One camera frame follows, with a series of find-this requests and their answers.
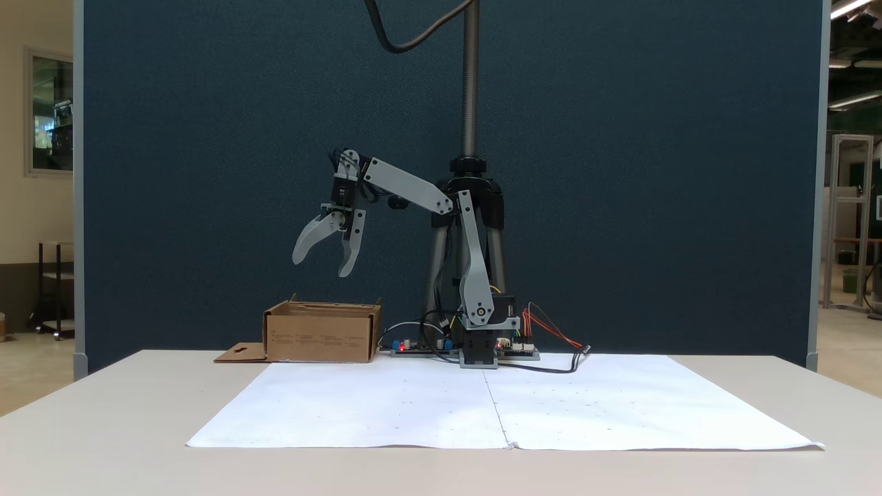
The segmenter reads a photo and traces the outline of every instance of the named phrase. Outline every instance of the shelf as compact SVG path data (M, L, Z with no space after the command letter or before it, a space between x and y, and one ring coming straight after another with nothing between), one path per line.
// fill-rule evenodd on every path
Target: shelf
M58 274L56 274L54 272L44 272L43 277L48 277L49 279L57 279ZM73 273L62 272L61 273L61 280L62 281L73 281Z
M56 331L72 331L75 327L73 319L62 320L60 329L56 329L56 324L57 324L57 322L55 320L47 320L47 321L43 322L43 327L55 329Z

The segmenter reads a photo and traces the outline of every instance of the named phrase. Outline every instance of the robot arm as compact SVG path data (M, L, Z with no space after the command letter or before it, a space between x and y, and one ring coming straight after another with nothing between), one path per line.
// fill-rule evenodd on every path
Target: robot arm
M463 320L466 327L486 327L494 312L493 296L471 193L462 191L448 197L434 184L377 158L361 157L354 150L335 156L332 203L323 203L321 214L303 228L291 255L294 263L301 263L319 241L341 232L344 257L338 275L346 277L352 272L364 232L365 212L357 208L358 192L363 184L371 184L433 214L460 218L468 248L467 268L460 282Z

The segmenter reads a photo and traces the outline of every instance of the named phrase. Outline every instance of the table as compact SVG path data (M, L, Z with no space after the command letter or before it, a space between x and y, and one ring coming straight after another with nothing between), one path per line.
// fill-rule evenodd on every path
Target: table
M0 417L0 493L882 494L882 399L774 357L673 358L826 451L189 448L267 367L219 353L141 351Z

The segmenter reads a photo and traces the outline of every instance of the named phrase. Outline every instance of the paper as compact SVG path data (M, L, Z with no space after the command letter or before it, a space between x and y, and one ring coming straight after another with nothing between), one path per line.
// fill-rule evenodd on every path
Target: paper
M571 357L542 354L526 364L566 369ZM380 355L370 364L271 364L187 444L625 450L817 443L664 356L590 355L576 373L549 374Z
M480 371L430 359L377 357L370 364L271 364L187 445L500 448L507 443Z
M567 369L572 355L543 354ZM815 443L665 356L590 355L573 374L485 374L524 449L783 449Z

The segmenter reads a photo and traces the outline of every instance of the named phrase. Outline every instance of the wall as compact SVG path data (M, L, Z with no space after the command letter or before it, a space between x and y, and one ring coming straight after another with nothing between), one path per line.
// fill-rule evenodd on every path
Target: wall
M804 364L821 7L485 0L478 148L519 301L598 351ZM384 14L405 40L439 7ZM460 22L403 56L357 0L91 2L84 26L91 370L258 340L295 290L418 316L425 213L372 208L347 279L337 241L290 253L326 201L327 151L448 174Z
M72 53L72 0L0 2L0 312L9 332L24 330L34 308L37 244L73 239L71 178L25 177L25 46Z

